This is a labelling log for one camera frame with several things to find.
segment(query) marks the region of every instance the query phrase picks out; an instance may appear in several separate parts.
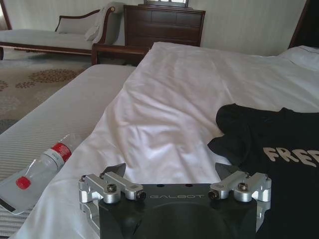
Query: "wooden nightstand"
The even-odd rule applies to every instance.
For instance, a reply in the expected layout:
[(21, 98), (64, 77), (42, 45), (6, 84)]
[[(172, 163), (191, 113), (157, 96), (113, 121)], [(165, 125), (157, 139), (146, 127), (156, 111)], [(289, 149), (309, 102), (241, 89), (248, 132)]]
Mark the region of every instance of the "wooden nightstand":
[(138, 65), (143, 60), (150, 47), (144, 46), (116, 46), (93, 44), (92, 46), (92, 65), (99, 64), (99, 53), (111, 58), (125, 59), (126, 64)]

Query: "bolt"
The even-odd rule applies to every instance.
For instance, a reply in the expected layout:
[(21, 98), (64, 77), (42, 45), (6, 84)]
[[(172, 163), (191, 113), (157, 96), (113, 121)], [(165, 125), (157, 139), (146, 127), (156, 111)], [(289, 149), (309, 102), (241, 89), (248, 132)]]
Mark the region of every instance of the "bolt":
[(144, 191), (138, 191), (136, 193), (136, 200), (137, 201), (144, 201), (144, 199), (146, 198), (146, 192)]
[(247, 183), (239, 183), (238, 189), (240, 191), (247, 192), (248, 191), (248, 184)]
[(116, 185), (113, 184), (113, 183), (112, 183), (112, 184), (108, 184), (107, 190), (108, 190), (109, 193), (114, 193), (114, 192), (116, 192)]
[(219, 199), (219, 193), (216, 190), (211, 190), (211, 191), (208, 192), (208, 197), (211, 200), (218, 200)]

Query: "wall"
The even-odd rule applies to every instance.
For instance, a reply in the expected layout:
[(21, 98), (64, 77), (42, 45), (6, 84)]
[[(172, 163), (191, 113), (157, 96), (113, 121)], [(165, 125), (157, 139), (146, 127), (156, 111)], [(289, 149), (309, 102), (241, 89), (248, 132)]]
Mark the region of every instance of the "wall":
[[(143, 0), (117, 0), (128, 4)], [(110, 0), (5, 0), (13, 29), (54, 30), (59, 15), (81, 15)], [(206, 10), (202, 46), (277, 55), (290, 43), (306, 0), (190, 0)]]

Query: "patterned carpet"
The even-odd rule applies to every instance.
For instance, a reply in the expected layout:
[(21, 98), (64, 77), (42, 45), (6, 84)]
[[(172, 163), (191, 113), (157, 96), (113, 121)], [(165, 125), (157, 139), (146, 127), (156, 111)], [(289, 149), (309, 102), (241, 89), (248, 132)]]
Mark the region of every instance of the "patterned carpet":
[(89, 56), (5, 49), (0, 61), (0, 134), (90, 66)]

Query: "white duvet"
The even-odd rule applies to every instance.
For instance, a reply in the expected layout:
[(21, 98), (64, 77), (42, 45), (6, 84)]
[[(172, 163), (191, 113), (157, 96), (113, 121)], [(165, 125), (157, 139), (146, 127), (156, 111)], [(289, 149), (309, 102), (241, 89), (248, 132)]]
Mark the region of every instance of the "white duvet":
[(296, 63), (296, 50), (259, 57), (156, 43), (14, 238), (98, 238), (79, 210), (78, 180), (109, 165), (126, 162), (136, 183), (218, 181), (214, 164), (228, 161), (206, 145), (222, 135), (215, 122), (221, 106), (319, 112), (319, 69), (306, 68), (304, 55), (306, 64)]

